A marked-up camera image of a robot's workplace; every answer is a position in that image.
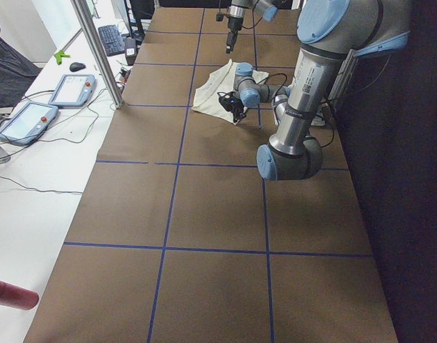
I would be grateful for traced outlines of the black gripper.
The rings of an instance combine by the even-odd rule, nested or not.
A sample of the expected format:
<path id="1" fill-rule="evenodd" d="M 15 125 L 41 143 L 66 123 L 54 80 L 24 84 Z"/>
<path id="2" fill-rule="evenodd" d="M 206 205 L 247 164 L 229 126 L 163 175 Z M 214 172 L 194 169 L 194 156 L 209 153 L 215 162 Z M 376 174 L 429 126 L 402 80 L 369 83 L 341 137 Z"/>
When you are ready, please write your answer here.
<path id="1" fill-rule="evenodd" d="M 241 102 L 233 102 L 231 104 L 233 114 L 233 124 L 238 124 L 240 120 L 244 120 L 247 117 L 246 107 Z"/>
<path id="2" fill-rule="evenodd" d="M 242 16 L 232 16 L 228 15 L 228 28 L 230 32 L 226 39 L 226 53 L 230 54 L 236 45 L 238 32 L 242 30 L 243 27 L 243 17 Z"/>

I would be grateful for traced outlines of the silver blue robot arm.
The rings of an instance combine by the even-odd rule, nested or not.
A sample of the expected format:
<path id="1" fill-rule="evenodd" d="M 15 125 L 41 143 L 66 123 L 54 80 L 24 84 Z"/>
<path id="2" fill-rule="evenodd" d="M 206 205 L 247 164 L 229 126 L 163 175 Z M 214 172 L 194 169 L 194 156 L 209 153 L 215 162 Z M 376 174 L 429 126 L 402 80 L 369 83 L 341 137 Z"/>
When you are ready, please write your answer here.
<path id="1" fill-rule="evenodd" d="M 288 9 L 292 1 L 232 1 L 225 12 L 220 11 L 216 15 L 216 20 L 227 19 L 228 34 L 226 38 L 226 53 L 231 54 L 234 51 L 238 34 L 242 29 L 254 32 L 259 23 L 264 20 L 271 22 L 274 20 L 280 9 Z M 244 19 L 246 12 L 251 12 L 252 23 L 246 26 Z"/>
<path id="2" fill-rule="evenodd" d="M 349 51 L 385 56 L 402 49 L 410 32 L 411 1 L 308 1 L 297 23 L 301 42 L 291 88 L 257 83 L 253 67 L 237 65 L 233 90 L 247 108 L 271 103 L 278 129 L 258 148 L 265 180 L 307 179 L 321 168 L 321 145 L 309 134 L 328 86 Z"/>

